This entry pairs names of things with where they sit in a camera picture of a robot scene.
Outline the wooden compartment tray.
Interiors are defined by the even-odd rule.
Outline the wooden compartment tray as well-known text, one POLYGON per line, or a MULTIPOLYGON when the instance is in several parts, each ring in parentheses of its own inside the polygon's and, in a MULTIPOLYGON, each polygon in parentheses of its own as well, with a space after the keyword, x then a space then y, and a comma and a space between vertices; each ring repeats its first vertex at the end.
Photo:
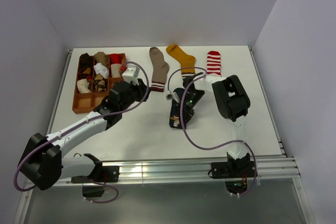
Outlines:
POLYGON ((80 55, 72 110, 76 114, 88 113, 98 106, 108 95, 113 85, 122 81, 126 70, 126 56, 105 54, 102 51, 93 56, 88 53, 80 55))

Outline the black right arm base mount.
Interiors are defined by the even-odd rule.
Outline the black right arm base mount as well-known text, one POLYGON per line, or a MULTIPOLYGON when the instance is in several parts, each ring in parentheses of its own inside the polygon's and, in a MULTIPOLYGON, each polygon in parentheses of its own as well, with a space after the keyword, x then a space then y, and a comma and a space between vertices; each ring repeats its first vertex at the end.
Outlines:
POLYGON ((235 195, 245 193, 249 188, 248 180, 257 179, 258 175, 253 161, 242 165, 231 161, 212 162, 207 174, 212 179, 224 179, 228 192, 235 195))

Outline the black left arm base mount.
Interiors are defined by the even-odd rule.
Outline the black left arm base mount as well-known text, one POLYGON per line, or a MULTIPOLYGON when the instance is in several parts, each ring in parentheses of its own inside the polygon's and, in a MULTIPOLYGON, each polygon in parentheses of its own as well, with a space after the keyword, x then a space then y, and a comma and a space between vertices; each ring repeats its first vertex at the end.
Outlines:
POLYGON ((72 184, 82 184, 82 195, 85 200, 96 204, 104 204, 115 201, 119 196, 119 190, 110 183, 119 180, 119 166, 101 166, 96 173, 88 176, 76 176, 71 178, 72 184), (107 200, 98 200, 105 193, 113 190, 115 195, 107 200))

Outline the navy blue sock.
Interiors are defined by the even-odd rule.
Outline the navy blue sock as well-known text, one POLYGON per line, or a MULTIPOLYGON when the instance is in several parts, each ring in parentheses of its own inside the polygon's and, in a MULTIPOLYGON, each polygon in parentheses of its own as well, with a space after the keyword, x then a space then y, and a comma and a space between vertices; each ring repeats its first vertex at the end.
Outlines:
POLYGON ((182 122, 185 125, 185 128, 188 122, 194 116, 194 109, 190 108, 187 105, 183 106, 183 119, 180 117, 180 104, 175 100, 172 100, 171 110, 169 116, 169 126, 173 129, 182 129, 182 122))

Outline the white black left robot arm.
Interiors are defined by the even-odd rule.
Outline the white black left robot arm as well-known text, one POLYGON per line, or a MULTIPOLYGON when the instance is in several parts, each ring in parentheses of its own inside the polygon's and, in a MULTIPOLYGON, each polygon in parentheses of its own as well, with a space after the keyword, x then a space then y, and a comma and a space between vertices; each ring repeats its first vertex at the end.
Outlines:
POLYGON ((63 157, 90 137, 107 131, 117 124, 122 115, 146 101, 150 94, 149 82, 119 81, 107 96, 86 117, 58 132, 30 137, 14 175, 14 186, 19 191, 18 174, 22 173, 35 187, 46 190, 54 185, 65 169, 63 157))

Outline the brown argyle sock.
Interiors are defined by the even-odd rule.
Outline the brown argyle sock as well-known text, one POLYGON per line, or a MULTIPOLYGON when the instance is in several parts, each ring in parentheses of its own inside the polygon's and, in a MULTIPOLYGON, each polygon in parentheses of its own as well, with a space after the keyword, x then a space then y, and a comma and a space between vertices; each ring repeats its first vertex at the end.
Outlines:
POLYGON ((96 77, 93 80, 94 90, 95 92, 106 92, 107 91, 107 85, 105 78, 102 77, 102 75, 96 75, 96 77))

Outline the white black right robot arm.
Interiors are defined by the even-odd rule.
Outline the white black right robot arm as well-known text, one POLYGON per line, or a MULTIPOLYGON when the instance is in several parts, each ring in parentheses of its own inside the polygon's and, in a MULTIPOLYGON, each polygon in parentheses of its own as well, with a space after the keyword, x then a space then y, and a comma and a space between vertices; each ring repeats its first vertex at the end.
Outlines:
POLYGON ((182 129, 187 140, 196 148, 211 151, 220 147, 234 144, 235 149, 227 152, 227 170, 234 177, 240 176, 253 158, 253 169, 257 170, 257 159, 250 146, 243 140, 230 140, 214 147, 201 147, 195 144, 186 131, 186 124, 194 115, 194 107, 203 97, 205 92, 214 94, 216 105, 220 115, 237 122, 238 118, 244 118, 250 107, 250 99, 236 75, 222 78, 200 73, 187 77, 183 81, 184 91, 181 96, 173 92, 166 95, 167 99, 173 99, 172 111, 177 112, 178 128, 182 129))

